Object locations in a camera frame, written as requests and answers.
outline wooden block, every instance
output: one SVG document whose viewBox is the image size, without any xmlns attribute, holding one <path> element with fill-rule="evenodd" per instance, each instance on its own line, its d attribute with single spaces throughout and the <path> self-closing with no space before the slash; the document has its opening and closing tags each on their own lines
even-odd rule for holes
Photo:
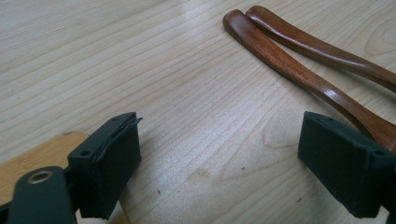
<svg viewBox="0 0 396 224">
<path fill-rule="evenodd" d="M 44 166 L 67 166 L 67 155 L 88 138 L 86 133 L 71 132 L 59 134 L 20 156 L 0 164 L 0 204 L 12 200 L 14 186 L 18 179 Z"/>
</svg>

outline screw hole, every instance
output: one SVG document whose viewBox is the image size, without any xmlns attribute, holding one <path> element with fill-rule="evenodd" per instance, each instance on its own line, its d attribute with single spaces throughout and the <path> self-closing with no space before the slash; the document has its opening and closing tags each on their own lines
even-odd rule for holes
<svg viewBox="0 0 396 224">
<path fill-rule="evenodd" d="M 27 179 L 27 182 L 29 184 L 38 184 L 41 182 L 44 182 L 48 179 L 50 179 L 53 175 L 52 171 L 40 171 L 37 172 L 31 176 L 29 176 L 29 178 Z"/>
<path fill-rule="evenodd" d="M 82 152 L 79 153 L 79 155 L 81 155 L 81 156 L 88 156 L 90 154 L 91 154 L 91 152 L 89 150 L 83 150 Z"/>
</svg>

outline wooden table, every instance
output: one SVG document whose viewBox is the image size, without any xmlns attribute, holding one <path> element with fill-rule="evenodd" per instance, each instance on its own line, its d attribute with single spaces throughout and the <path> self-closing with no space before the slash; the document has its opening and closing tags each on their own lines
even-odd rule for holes
<svg viewBox="0 0 396 224">
<path fill-rule="evenodd" d="M 1 2 L 0 162 L 136 111 L 132 223 L 385 223 L 354 218 L 298 160 L 305 110 L 346 120 L 224 31 L 254 5 L 396 71 L 392 0 Z M 288 52 L 396 123 L 392 92 Z"/>
</svg>

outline tool handle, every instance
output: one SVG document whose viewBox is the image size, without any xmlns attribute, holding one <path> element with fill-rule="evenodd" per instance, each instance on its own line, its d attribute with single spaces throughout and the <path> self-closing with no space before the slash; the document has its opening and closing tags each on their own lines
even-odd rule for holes
<svg viewBox="0 0 396 224">
<path fill-rule="evenodd" d="M 226 14 L 223 24 L 233 38 L 264 63 L 322 98 L 378 144 L 396 151 L 396 126 L 373 114 L 334 85 L 298 63 L 264 35 L 241 11 L 233 10 Z"/>
<path fill-rule="evenodd" d="M 396 92 L 396 74 L 361 57 L 336 48 L 296 28 L 265 7 L 251 7 L 247 16 L 266 35 L 311 59 L 372 80 Z"/>
</svg>

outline black clamp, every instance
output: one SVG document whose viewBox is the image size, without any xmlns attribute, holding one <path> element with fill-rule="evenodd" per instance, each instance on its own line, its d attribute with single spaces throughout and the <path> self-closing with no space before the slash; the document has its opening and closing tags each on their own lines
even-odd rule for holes
<svg viewBox="0 0 396 224">
<path fill-rule="evenodd" d="M 43 167 L 24 175 L 13 200 L 0 206 L 0 223 L 76 223 L 108 219 L 141 161 L 136 113 L 116 116 L 73 150 L 69 166 Z"/>
</svg>

